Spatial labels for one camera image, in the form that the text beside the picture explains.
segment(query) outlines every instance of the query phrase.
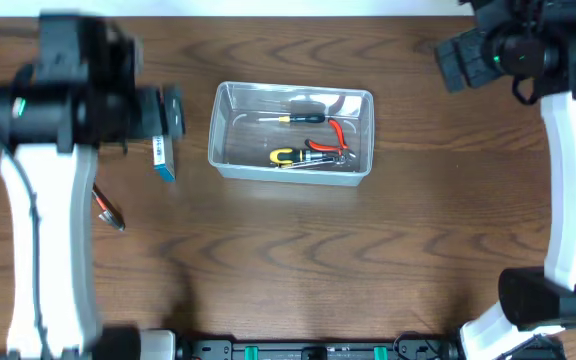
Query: red pliers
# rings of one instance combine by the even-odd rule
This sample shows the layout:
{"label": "red pliers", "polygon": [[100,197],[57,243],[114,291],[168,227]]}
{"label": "red pliers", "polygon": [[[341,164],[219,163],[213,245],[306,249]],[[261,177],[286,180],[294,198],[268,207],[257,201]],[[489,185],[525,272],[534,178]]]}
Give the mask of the red pliers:
{"label": "red pliers", "polygon": [[330,124],[330,126],[332,126],[332,128],[337,133],[337,139],[339,140],[339,146],[321,145],[321,144],[318,144],[318,143],[316,143],[310,139],[306,139],[306,146],[308,146],[310,149],[312,149],[314,151],[326,152],[326,153],[330,153],[330,152],[337,153],[337,154],[339,154],[339,156],[342,159],[345,159],[348,157],[354,158],[355,154],[350,150],[348,145],[346,145],[346,141],[344,140],[344,131],[342,130],[341,125],[339,125],[339,123],[335,119],[328,119],[328,124]]}

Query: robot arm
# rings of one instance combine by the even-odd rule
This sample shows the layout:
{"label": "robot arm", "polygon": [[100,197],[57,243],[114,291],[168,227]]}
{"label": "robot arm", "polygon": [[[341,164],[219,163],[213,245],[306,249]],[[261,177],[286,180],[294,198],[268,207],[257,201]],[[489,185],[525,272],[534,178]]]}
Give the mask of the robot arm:
{"label": "robot arm", "polygon": [[[11,159],[1,159],[1,176],[10,199],[15,249],[15,307],[8,332],[8,351],[23,359],[62,351],[83,353],[101,335],[92,274],[90,208],[97,170],[97,150],[75,145],[60,154],[55,144],[24,144],[16,160],[36,191],[40,218],[39,244],[33,244],[33,219],[25,185]],[[33,267],[38,262],[39,278]],[[42,346],[36,324],[34,292],[38,291]]]}
{"label": "robot arm", "polygon": [[[542,116],[546,124],[550,146],[552,176],[552,229],[548,255],[542,277],[551,286],[576,293],[576,101],[571,93],[562,93],[545,97],[541,102]],[[528,289],[517,287],[513,293],[526,293]],[[531,341],[535,336],[554,335],[564,331],[568,326],[576,325],[576,297],[568,297],[573,305],[557,309],[554,313],[541,313],[540,307],[548,306],[542,299],[531,301],[531,311],[535,316],[544,315],[541,322],[552,322],[553,325],[539,326],[530,331],[520,331],[510,322],[504,313],[502,303],[497,302],[478,320],[466,324],[461,329],[461,340],[468,358],[495,359],[501,354],[510,353],[513,349]],[[514,304],[507,305],[508,311],[523,311]],[[516,320],[527,320],[524,314]]]}
{"label": "robot arm", "polygon": [[[468,359],[497,359],[576,327],[576,1],[472,1],[478,28],[437,49],[451,92],[515,77],[513,94],[539,99],[550,146],[552,228],[543,268],[507,269],[500,300],[461,328]],[[525,97],[519,84],[533,79]]]}
{"label": "robot arm", "polygon": [[15,250],[15,308],[3,359],[173,356],[169,332],[127,333],[128,344],[106,339],[94,292],[98,147],[183,133],[176,88],[135,87],[136,49],[100,19],[42,16],[37,66],[0,84],[0,170]]}

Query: wood grain surface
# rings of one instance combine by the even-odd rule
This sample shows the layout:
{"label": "wood grain surface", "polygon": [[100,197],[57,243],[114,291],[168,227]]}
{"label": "wood grain surface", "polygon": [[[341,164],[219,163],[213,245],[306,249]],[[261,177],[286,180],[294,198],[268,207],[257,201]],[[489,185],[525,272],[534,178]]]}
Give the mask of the wood grain surface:
{"label": "wood grain surface", "polygon": [[[394,339],[440,333],[497,299],[506,267],[543,262],[550,169],[538,107],[510,82],[449,95],[432,49],[467,18],[146,18],[143,83],[184,89],[177,176],[151,146],[106,149],[97,183],[123,211],[94,224],[106,322],[238,339]],[[36,25],[0,20],[0,81],[36,55]],[[357,188],[223,179],[207,161],[222,81],[372,92],[372,173]],[[12,227],[0,179],[0,348],[13,304]],[[576,359],[576,331],[563,336]]]}

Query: transparent tray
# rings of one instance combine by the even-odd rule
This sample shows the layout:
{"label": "transparent tray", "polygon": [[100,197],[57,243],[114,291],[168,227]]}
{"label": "transparent tray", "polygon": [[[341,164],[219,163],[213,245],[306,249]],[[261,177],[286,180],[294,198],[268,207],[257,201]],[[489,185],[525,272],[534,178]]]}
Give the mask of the transparent tray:
{"label": "transparent tray", "polygon": [[[270,152],[307,149],[306,139],[338,146],[328,122],[259,122],[260,118],[315,113],[321,109],[342,127],[355,157],[343,164],[278,168]],[[374,148],[374,105],[365,90],[224,82],[212,112],[208,160],[224,177],[322,185],[358,185],[370,173]]]}

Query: green led light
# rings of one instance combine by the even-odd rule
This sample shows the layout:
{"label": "green led light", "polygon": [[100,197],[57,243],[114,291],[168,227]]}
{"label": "green led light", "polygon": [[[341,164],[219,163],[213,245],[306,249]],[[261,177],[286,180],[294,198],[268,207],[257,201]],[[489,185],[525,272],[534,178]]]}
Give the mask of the green led light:
{"label": "green led light", "polygon": [[24,113],[24,108],[26,107],[26,99],[21,99],[19,101],[19,109],[17,110],[17,116],[21,116]]}
{"label": "green led light", "polygon": [[375,347],[374,351],[375,351],[375,360],[388,360],[388,348],[378,346]]}
{"label": "green led light", "polygon": [[259,348],[256,346],[246,346],[244,350],[244,360],[258,360]]}

